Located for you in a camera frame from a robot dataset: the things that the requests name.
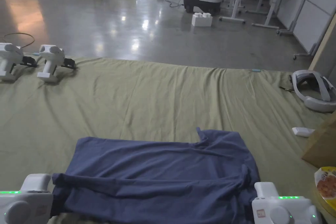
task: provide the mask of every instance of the small white device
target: small white device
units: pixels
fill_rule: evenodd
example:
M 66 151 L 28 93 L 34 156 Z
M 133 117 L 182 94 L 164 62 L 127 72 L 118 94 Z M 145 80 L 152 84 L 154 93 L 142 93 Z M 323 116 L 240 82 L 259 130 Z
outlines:
M 64 50 L 55 45 L 41 45 L 40 56 L 45 58 L 45 66 L 43 72 L 39 72 L 37 76 L 45 82 L 58 81 L 54 75 L 57 66 L 70 69 L 76 68 L 74 60 L 67 59 Z
M 0 191 L 0 224 L 46 224 L 53 194 L 49 174 L 30 174 L 19 191 Z
M 37 62 L 34 58 L 24 56 L 22 48 L 15 46 L 12 43 L 0 43 L 0 80 L 15 81 L 14 67 L 18 64 L 37 67 Z
M 255 224 L 322 224 L 310 199 L 279 196 L 271 182 L 257 182 L 254 187 L 258 196 L 252 201 Z
M 299 86 L 308 83 L 313 90 L 321 94 L 322 100 L 304 96 Z M 299 70 L 292 74 L 293 88 L 297 96 L 304 101 L 306 107 L 319 112 L 334 112 L 336 110 L 336 89 L 320 73 L 310 70 Z
M 295 136 L 310 137 L 310 135 L 312 135 L 315 130 L 302 127 L 294 127 L 292 128 L 292 131 Z
M 212 16 L 210 13 L 198 13 L 196 12 L 193 15 L 193 19 L 191 21 L 193 26 L 211 26 Z

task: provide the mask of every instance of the snack package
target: snack package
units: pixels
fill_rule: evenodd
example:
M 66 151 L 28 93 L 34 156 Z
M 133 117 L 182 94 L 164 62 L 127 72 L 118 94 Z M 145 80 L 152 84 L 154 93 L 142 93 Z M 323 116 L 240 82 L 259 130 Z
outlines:
M 336 167 L 320 168 L 314 175 L 315 184 L 320 196 L 326 202 L 322 204 L 332 215 L 336 214 Z

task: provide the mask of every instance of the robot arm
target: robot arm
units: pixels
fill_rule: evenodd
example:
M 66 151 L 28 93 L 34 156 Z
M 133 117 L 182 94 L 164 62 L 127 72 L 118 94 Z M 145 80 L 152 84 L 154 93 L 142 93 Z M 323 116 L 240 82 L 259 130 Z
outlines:
M 36 68 L 37 62 L 28 56 L 24 56 L 22 48 L 11 43 L 0 43 L 0 80 L 15 81 L 14 67 L 18 64 Z
M 310 199 L 303 196 L 279 196 L 271 182 L 254 184 L 257 198 L 252 201 L 255 224 L 321 224 L 321 216 Z
M 0 191 L 0 224 L 46 224 L 53 204 L 50 179 L 49 174 L 30 174 L 20 191 Z
M 70 69 L 76 68 L 74 60 L 67 59 L 64 50 L 55 45 L 41 45 L 40 56 L 45 58 L 45 66 L 43 72 L 39 72 L 37 76 L 45 82 L 58 81 L 54 75 L 57 66 Z

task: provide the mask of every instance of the sticker label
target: sticker label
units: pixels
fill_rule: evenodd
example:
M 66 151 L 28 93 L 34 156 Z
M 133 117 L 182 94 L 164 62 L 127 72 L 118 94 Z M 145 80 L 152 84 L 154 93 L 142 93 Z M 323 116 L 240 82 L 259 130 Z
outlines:
M 257 216 L 258 216 L 258 218 L 266 217 L 265 210 L 264 209 L 257 210 Z

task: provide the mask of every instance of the concrete floor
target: concrete floor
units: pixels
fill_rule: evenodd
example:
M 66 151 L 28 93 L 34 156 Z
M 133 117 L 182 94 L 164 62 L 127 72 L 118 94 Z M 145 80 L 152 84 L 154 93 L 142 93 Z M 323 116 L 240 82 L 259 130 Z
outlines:
M 255 4 L 242 3 L 247 9 Z M 212 27 L 194 28 L 192 14 L 183 6 L 169 8 L 164 0 L 0 0 L 0 35 L 27 32 L 36 41 L 25 52 L 54 44 L 72 57 L 279 71 L 309 67 L 311 58 L 292 59 L 294 53 L 303 52 L 294 37 L 278 37 L 275 30 L 251 26 L 263 22 L 264 16 L 242 16 L 246 25 L 215 17 Z M 6 39 L 19 46 L 30 40 L 17 35 Z

